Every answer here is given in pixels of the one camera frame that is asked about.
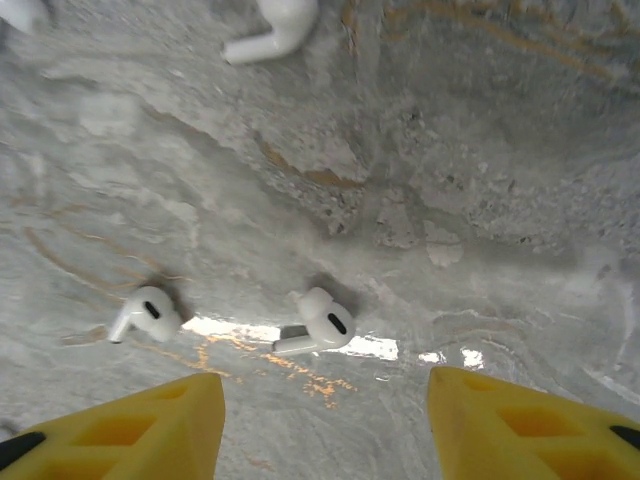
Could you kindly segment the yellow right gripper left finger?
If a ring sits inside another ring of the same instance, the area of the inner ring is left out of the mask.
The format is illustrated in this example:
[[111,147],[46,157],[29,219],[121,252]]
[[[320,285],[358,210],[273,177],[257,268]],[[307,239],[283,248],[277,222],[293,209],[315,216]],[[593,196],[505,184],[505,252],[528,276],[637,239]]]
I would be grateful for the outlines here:
[[212,479],[222,380],[199,373],[34,425],[1,444],[4,479]]

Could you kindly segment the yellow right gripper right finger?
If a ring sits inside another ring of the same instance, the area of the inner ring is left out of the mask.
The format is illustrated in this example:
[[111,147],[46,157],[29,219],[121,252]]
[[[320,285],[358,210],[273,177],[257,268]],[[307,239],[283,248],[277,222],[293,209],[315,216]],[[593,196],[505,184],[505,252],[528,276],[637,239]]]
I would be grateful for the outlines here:
[[428,419],[445,479],[636,479],[639,425],[456,367],[432,368]]

